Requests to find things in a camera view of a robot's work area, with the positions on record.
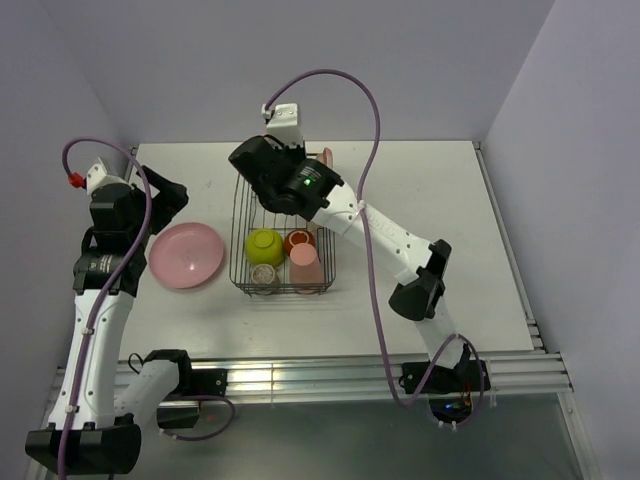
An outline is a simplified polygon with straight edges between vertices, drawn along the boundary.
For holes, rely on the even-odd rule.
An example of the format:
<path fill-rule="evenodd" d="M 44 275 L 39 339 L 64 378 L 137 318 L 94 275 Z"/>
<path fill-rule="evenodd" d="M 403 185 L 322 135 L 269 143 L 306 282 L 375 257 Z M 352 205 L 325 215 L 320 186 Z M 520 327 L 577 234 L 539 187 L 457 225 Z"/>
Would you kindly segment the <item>pink cream plate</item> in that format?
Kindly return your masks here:
<path fill-rule="evenodd" d="M 325 147 L 320 153 L 317 154 L 316 159 L 329 169 L 334 168 L 333 152 L 330 148 Z"/>

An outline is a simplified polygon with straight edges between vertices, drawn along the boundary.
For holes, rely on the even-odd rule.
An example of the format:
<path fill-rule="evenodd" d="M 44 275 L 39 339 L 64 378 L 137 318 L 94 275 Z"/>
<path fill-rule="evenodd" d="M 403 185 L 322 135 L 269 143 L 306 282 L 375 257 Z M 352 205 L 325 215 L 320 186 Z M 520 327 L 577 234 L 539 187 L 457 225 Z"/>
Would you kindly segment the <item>pink plastic plate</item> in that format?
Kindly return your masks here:
<path fill-rule="evenodd" d="M 149 268 L 165 288 L 183 290 L 209 282 L 222 266 L 221 235 L 199 222 L 185 222 L 157 236 L 149 251 Z"/>

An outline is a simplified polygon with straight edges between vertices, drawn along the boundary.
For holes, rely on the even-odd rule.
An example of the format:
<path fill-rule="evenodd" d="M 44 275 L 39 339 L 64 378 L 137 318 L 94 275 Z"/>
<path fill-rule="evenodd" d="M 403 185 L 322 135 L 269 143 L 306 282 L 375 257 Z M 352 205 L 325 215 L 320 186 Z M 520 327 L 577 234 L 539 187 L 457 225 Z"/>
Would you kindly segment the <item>orange black mug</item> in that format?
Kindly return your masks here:
<path fill-rule="evenodd" d="M 283 241 L 286 255 L 289 256 L 292 249 L 300 244 L 307 244 L 316 247 L 314 234 L 307 229 L 294 229 L 289 231 Z"/>

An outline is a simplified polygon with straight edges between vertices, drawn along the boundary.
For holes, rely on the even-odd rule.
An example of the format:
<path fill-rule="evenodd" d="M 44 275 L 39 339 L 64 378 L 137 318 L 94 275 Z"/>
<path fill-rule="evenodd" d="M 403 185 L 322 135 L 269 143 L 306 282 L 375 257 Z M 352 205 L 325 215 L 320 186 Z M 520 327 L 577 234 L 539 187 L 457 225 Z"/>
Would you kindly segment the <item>lime green bowl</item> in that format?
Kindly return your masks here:
<path fill-rule="evenodd" d="M 245 256 L 251 265 L 269 264 L 279 267 L 285 259 L 281 235 L 273 229 L 256 229 L 246 238 Z"/>

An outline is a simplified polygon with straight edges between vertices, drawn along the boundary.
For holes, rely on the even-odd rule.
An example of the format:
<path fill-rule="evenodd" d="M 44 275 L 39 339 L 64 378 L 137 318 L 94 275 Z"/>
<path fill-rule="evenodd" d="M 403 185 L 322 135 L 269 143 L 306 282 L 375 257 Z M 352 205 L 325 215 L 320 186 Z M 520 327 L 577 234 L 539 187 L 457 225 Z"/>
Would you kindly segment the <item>salmon pink cup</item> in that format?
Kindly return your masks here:
<path fill-rule="evenodd" d="M 301 243 L 290 251 L 289 278 L 294 290 L 301 294 L 316 294 L 324 282 L 324 272 L 314 246 Z"/>

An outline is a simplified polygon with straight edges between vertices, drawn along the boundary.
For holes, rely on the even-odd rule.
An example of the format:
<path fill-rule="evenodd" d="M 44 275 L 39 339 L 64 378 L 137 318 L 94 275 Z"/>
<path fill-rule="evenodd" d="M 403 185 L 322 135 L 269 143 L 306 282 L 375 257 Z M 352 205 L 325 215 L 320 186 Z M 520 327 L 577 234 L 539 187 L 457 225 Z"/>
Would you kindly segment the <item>speckled ceramic small cup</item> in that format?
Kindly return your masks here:
<path fill-rule="evenodd" d="M 269 264 L 255 265 L 250 273 L 250 282 L 258 295 L 270 295 L 279 285 L 277 270 Z"/>

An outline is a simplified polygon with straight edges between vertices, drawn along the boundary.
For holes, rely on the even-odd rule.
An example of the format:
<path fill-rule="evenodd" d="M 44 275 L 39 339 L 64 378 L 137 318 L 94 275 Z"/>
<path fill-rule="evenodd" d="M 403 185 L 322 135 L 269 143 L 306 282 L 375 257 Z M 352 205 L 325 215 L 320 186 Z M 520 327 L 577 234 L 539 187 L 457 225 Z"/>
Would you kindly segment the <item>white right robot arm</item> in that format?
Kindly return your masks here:
<path fill-rule="evenodd" d="M 404 319 L 427 324 L 421 335 L 431 357 L 455 333 L 451 321 L 436 318 L 449 243 L 418 237 L 367 204 L 332 169 L 330 149 L 308 154 L 267 135 L 254 136 L 235 148 L 229 162 L 265 210 L 329 230 L 363 248 L 369 269 L 386 268 L 397 282 L 390 308 Z"/>

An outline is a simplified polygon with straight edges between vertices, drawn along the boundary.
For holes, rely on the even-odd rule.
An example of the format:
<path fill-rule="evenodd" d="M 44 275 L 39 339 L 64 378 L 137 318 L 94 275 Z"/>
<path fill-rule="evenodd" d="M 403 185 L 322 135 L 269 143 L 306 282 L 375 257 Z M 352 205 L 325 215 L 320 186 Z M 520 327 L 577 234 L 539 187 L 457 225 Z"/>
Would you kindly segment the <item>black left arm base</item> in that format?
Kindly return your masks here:
<path fill-rule="evenodd" d="M 199 419 L 202 406 L 202 401 L 195 401 L 193 397 L 224 397 L 227 380 L 227 369 L 194 369 L 188 386 L 170 393 L 158 407 L 158 426 L 168 430 L 193 428 Z"/>

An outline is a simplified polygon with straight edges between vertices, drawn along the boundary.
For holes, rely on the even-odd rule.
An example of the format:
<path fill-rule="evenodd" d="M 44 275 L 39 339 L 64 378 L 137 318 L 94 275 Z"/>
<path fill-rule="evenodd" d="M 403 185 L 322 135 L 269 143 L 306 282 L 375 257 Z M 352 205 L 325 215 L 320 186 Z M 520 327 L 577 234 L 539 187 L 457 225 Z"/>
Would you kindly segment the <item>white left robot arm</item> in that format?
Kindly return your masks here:
<path fill-rule="evenodd" d="M 167 397 L 195 386 L 186 351 L 150 352 L 121 394 L 115 380 L 124 327 L 138 293 L 151 236 L 188 203 L 185 186 L 148 167 L 137 187 L 97 163 L 86 179 L 93 221 L 73 267 L 74 331 L 58 398 L 25 452 L 61 478 L 127 474 L 141 450 L 142 428 Z"/>

